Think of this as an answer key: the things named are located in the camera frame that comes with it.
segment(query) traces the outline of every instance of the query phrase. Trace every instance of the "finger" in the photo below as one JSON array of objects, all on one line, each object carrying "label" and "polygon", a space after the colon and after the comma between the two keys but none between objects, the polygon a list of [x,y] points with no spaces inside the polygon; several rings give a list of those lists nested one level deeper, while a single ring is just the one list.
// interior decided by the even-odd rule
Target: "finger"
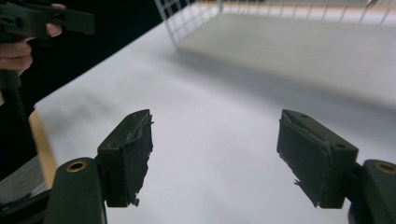
[{"label": "finger", "polygon": [[16,58],[29,55],[32,48],[25,42],[0,44],[0,58]]},{"label": "finger", "polygon": [[63,4],[59,4],[59,3],[54,3],[54,4],[51,4],[53,7],[60,7],[60,8],[66,8],[66,6],[65,5],[63,5]]},{"label": "finger", "polygon": [[1,58],[0,69],[24,71],[30,67],[33,62],[32,56],[25,55],[16,58]]},{"label": "finger", "polygon": [[[53,7],[59,7],[59,8],[66,8],[65,5],[62,4],[51,4]],[[59,25],[55,25],[52,23],[48,23],[46,24],[47,26],[47,33],[51,36],[51,37],[55,37],[57,35],[60,35],[62,33],[62,26]]]},{"label": "finger", "polygon": [[62,33],[62,27],[59,25],[47,23],[46,26],[47,26],[47,34],[49,34],[51,37],[55,37]]}]

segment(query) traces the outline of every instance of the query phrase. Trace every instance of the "wire grid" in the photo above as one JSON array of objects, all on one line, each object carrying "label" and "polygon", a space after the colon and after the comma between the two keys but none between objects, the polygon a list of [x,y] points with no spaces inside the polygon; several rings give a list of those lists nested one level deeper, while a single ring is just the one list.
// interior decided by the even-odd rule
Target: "wire grid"
[{"label": "wire grid", "polygon": [[221,11],[220,1],[155,0],[155,3],[174,45]]},{"label": "wire grid", "polygon": [[155,0],[155,3],[175,46],[220,13],[396,26],[393,0],[368,5],[262,0]]},{"label": "wire grid", "polygon": [[376,25],[396,25],[396,5],[381,2],[375,5],[264,3],[259,0],[225,0],[222,13],[303,19],[340,21]]}]

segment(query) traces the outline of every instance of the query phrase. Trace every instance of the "human hand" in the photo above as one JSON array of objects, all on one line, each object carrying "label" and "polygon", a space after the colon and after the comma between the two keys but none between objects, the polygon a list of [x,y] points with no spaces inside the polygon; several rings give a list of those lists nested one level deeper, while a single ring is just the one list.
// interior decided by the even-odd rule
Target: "human hand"
[{"label": "human hand", "polygon": [[[53,7],[65,8],[62,4],[52,4]],[[62,27],[59,25],[48,23],[46,24],[47,34],[55,37],[62,33]],[[32,37],[24,37],[16,43],[1,43],[0,44],[0,69],[16,70],[19,74],[28,69],[33,62],[31,55],[32,48],[28,44]],[[4,102],[3,96],[0,92],[0,105]]]}]

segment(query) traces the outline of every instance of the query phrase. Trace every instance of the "white tabletop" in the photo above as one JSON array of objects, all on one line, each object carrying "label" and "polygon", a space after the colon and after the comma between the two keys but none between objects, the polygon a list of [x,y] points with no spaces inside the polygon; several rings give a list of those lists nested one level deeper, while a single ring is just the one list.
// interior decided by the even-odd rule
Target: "white tabletop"
[{"label": "white tabletop", "polygon": [[59,164],[96,155],[128,114],[153,114],[153,153],[139,207],[109,223],[347,223],[315,208],[276,153],[283,108],[358,147],[358,162],[396,162],[396,115],[278,78],[177,51],[163,25],[36,105]]}]

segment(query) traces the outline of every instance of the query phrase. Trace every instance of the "black tool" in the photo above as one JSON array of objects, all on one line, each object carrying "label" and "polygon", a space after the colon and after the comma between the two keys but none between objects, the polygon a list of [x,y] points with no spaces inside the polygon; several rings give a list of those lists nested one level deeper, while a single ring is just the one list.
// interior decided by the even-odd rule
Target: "black tool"
[{"label": "black tool", "polygon": [[104,224],[108,207],[138,206],[148,171],[152,116],[128,115],[98,148],[95,159],[60,166],[52,189],[0,206],[0,223]]},{"label": "black tool", "polygon": [[355,162],[358,149],[309,116],[283,110],[277,152],[314,206],[341,208],[351,201],[349,223],[396,223],[396,165]]}]

